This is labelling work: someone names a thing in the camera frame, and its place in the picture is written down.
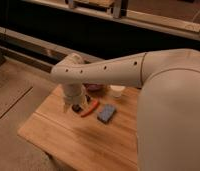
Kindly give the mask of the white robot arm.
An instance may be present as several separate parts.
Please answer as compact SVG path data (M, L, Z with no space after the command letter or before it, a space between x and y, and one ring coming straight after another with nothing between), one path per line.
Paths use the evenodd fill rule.
M90 64L72 53L51 75L70 104L81 100L83 83L139 88L139 171L200 171L200 51L150 51Z

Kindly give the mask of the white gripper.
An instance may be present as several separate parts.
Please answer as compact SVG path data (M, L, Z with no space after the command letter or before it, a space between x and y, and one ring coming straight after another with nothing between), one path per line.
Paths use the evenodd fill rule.
M88 108L85 89L81 84L63 84L63 112L66 113L71 105L80 105L82 110Z

